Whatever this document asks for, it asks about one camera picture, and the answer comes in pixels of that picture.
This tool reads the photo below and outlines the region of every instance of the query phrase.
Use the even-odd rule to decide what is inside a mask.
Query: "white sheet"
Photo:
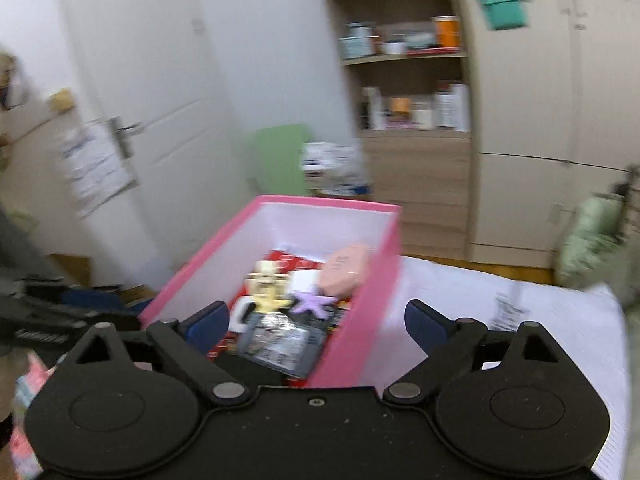
[[[396,291],[362,384],[374,384],[382,391],[426,357],[404,328],[404,308],[409,300],[422,300],[450,319],[468,316],[490,324],[498,313],[497,296],[510,298],[514,293],[518,307],[528,311],[526,318],[549,330],[604,400],[611,429],[592,471],[602,480],[622,480],[630,421],[630,373],[624,317],[605,285],[579,292],[403,257]]]

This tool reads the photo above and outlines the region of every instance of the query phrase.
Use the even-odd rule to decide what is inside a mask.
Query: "white paper sheet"
[[[611,428],[592,470],[602,480],[622,480],[630,421],[630,373],[624,317],[606,286],[585,293],[402,258],[396,292],[362,384],[373,384],[381,392],[425,358],[404,328],[404,308],[409,300],[419,299],[449,319],[473,317],[489,325],[498,314],[498,296],[516,297],[518,308],[526,312],[523,316],[546,327],[600,394],[609,410]]]
[[[104,124],[71,132],[60,145],[62,167],[85,216],[134,182]]]

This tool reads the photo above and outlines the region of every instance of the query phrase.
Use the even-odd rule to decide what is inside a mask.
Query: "pink box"
[[[142,313],[142,322],[186,319],[216,300],[228,304],[256,261],[272,250],[323,262],[360,242],[375,250],[369,274],[307,383],[311,388],[359,386],[398,277],[400,211],[355,200],[259,196],[169,281]]]

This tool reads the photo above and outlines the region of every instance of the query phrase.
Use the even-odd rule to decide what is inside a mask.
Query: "pink object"
[[[350,298],[366,277],[369,248],[353,244],[336,251],[320,268],[318,286],[323,293],[338,298]]]
[[[169,281],[141,320],[144,325],[159,317],[182,320],[215,300],[229,303],[256,261],[272,250],[326,261],[358,240],[372,250],[369,271],[307,385],[359,386],[398,276],[400,211],[355,200],[259,196]]]

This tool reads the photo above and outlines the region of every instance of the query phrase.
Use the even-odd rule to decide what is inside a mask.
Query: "green board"
[[[311,132],[304,124],[265,128],[255,133],[256,178],[264,194],[310,195],[300,159],[305,144],[311,141]]]

